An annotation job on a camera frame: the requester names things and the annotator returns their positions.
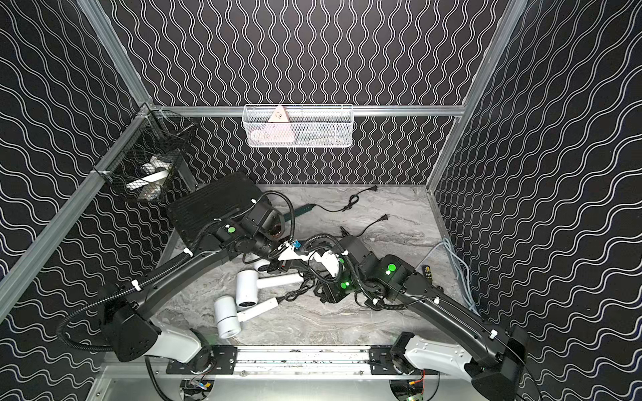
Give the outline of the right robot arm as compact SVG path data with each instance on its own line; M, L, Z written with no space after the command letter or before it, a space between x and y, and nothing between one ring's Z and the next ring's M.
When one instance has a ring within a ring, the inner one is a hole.
M339 240L319 234L302 248L330 255L338 263L330 289L359 292L366 298L364 305L376 312L414 312L452 339L452 344L441 344L403 332L388 354L396 371L448 374L469 380L487 400L516 399L526 370L528 334L523 329L489 323L444 294L413 265L392 254L376 257L357 237Z

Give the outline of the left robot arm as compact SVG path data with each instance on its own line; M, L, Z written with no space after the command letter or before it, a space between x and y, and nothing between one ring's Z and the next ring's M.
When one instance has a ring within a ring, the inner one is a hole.
M152 321L158 310L210 270L243 254L272 261L295 240L296 210L286 195L267 191L249 207L202 223L196 237L176 257L138 280L105 287L95 301L71 312L56 328L66 346L91 353L113 353L121 362L143 356L169 358L184 364L207 348L192 330L163 328ZM104 345L82 344L66 329L87 312L98 312Z

